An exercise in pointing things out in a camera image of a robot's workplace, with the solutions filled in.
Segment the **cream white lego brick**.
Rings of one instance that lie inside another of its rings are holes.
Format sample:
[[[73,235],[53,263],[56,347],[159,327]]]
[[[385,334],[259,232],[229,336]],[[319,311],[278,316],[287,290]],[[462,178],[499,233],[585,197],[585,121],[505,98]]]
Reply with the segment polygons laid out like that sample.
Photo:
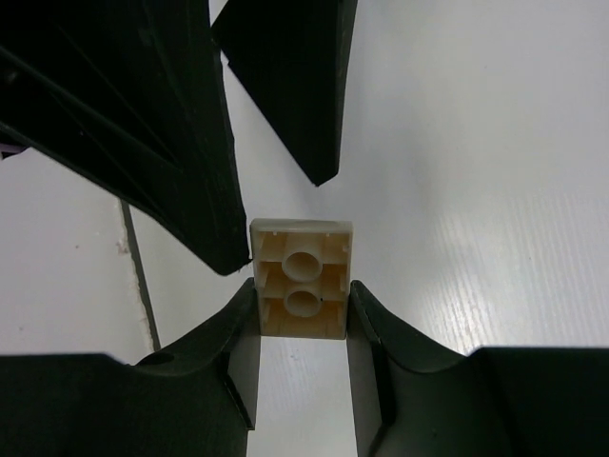
[[[353,225],[258,218],[250,243],[261,334],[343,340]]]

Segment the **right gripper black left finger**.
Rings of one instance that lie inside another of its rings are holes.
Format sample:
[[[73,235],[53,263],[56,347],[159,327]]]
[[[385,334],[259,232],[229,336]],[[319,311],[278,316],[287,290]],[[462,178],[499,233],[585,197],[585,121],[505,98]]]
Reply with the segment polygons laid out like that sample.
[[[243,456],[261,335],[252,280],[215,315],[128,365],[106,354],[1,360],[5,456]]]

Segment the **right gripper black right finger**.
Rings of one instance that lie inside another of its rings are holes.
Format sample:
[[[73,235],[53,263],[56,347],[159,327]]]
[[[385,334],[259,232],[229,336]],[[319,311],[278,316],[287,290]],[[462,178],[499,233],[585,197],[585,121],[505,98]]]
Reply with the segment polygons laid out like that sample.
[[[359,282],[346,346],[362,456],[604,456],[604,348],[442,346]]]

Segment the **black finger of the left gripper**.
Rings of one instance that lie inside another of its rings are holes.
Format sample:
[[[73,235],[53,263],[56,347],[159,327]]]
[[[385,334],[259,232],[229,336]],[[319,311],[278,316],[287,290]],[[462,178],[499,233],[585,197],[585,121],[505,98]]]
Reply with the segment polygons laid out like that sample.
[[[3,2],[1,135],[126,200],[216,273],[248,263],[207,2]]]
[[[357,6],[231,0],[212,26],[230,69],[315,186],[339,172]]]

